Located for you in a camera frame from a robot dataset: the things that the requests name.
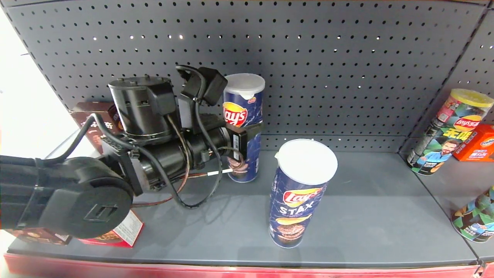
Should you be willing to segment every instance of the potato chip image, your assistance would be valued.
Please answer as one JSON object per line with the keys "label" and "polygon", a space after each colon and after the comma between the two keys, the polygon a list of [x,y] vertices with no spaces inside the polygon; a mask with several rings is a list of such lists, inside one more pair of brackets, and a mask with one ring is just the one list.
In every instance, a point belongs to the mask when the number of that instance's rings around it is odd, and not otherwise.
{"label": "potato chip image", "polygon": [[299,218],[277,218],[276,222],[278,222],[278,224],[280,225],[292,225],[305,221],[309,219],[311,216],[312,214],[309,214],[306,217],[299,217]]}

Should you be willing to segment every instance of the red box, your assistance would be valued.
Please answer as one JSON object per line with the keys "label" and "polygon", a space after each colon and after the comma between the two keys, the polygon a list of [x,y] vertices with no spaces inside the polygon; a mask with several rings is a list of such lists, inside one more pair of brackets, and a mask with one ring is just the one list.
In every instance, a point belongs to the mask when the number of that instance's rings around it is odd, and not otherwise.
{"label": "red box", "polygon": [[115,229],[95,238],[78,238],[82,243],[132,248],[144,223],[131,210]]}
{"label": "red box", "polygon": [[26,228],[23,230],[5,229],[5,231],[25,242],[67,245],[72,239],[69,235],[57,234],[45,228]]}
{"label": "red box", "polygon": [[[96,113],[101,115],[106,127],[114,134],[121,133],[124,128],[120,121],[120,116],[117,112],[117,107],[113,102],[79,102],[74,109],[69,111],[72,118],[83,126],[89,115]],[[91,141],[92,145],[103,154],[103,146],[101,146],[101,137],[103,133],[96,123],[93,123],[86,132],[86,137]]]}
{"label": "red box", "polygon": [[453,156],[459,161],[494,162],[494,125],[479,125]]}

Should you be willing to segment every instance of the chip can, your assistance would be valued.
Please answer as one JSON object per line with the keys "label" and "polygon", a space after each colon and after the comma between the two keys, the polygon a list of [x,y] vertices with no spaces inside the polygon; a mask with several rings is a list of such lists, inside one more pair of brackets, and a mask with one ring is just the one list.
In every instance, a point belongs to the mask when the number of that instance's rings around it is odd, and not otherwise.
{"label": "chip can", "polygon": [[494,235],[494,186],[451,217],[453,227],[466,239],[486,242]]}
{"label": "chip can", "polygon": [[293,248],[338,168],[334,153],[322,143],[295,139],[283,144],[271,188],[269,234],[280,247]]}
{"label": "chip can", "polygon": [[494,99],[485,94],[452,89],[425,135],[410,152],[408,166],[418,174],[435,173],[470,137],[493,104]]}
{"label": "chip can", "polygon": [[[225,121],[237,127],[247,127],[262,123],[262,90],[265,81],[256,74],[239,73],[225,77],[228,84],[223,93],[223,117]],[[247,142],[245,164],[228,175],[239,183],[248,183],[257,177],[259,170],[259,153],[261,150],[261,134]],[[240,163],[228,158],[231,168]]]}

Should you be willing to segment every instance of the white wall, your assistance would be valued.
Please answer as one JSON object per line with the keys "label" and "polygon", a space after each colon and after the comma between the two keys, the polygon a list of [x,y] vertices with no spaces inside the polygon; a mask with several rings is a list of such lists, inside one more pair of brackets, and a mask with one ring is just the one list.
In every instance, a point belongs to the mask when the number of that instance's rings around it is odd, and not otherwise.
{"label": "white wall", "polygon": [[[79,127],[26,53],[0,12],[0,154],[44,158]],[[84,138],[73,156],[93,151]]]}

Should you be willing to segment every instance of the shelf surface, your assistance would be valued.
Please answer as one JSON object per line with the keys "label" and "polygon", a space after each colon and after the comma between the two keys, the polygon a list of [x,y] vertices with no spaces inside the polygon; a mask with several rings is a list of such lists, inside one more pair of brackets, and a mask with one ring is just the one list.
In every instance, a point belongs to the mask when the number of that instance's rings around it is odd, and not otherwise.
{"label": "shelf surface", "polygon": [[[16,240],[9,252],[101,262],[324,268],[433,267],[476,260],[420,180],[392,153],[336,153],[338,171],[302,243],[278,247],[267,224],[274,154],[261,152],[260,173],[251,183],[235,183],[225,175],[214,198],[200,209],[185,210],[174,202],[136,209],[145,227],[132,249],[75,239],[67,246]],[[213,180],[191,180],[186,201],[202,198]]]}
{"label": "shelf surface", "polygon": [[[419,176],[449,216],[494,185],[494,163],[448,160],[432,176]],[[494,239],[484,243],[466,240],[479,258],[494,261]]]}

